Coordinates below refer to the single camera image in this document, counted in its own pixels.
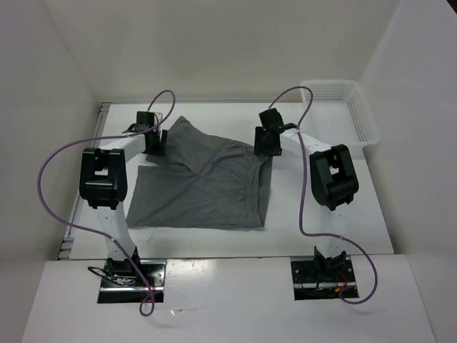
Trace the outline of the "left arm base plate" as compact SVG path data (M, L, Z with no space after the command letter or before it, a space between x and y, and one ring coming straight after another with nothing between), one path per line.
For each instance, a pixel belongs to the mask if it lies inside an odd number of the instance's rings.
M140 304L148 294L148 288L140 277L109 274L107 267L89 267L101 278L98 304ZM164 302L166 263L163 261L142 261L140 270L154 291L156 303Z

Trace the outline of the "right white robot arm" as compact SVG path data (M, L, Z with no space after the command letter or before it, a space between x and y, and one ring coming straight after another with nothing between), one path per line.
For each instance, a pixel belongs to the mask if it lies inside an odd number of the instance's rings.
M316 233L313 273L317 282L329 282L339 275L346 261L346 233L349 204L359 190L349 148L330 145L286 124L277 109L259 114L261 126L255 128L254 153L279 156L283 149L302 158L304 191L310 191L320 206L321 227Z

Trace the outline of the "grey shorts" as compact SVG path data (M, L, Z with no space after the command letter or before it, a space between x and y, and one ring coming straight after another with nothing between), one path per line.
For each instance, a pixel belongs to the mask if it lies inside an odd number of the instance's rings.
M257 230L266 221L272 161L240 141L205 134L180 116L164 156L147 156L126 222L129 228Z

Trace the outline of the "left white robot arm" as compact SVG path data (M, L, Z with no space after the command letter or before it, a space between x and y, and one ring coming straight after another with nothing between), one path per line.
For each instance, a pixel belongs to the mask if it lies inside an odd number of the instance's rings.
M161 129L162 119L161 113L139 111L136 121L120 136L105 145L87 148L82 154L80 197L96 213L108 249L100 276L119 286L135 285L143 275L124 213L126 164L140 154L165 154L167 131Z

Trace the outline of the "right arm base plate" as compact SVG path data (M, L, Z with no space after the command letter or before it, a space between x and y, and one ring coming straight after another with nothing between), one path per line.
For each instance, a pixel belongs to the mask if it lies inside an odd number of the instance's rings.
M296 301L338 299L341 292L344 298L358 299L356 278L349 258L335 272L323 275L318 273L311 257L291 259L290 264Z

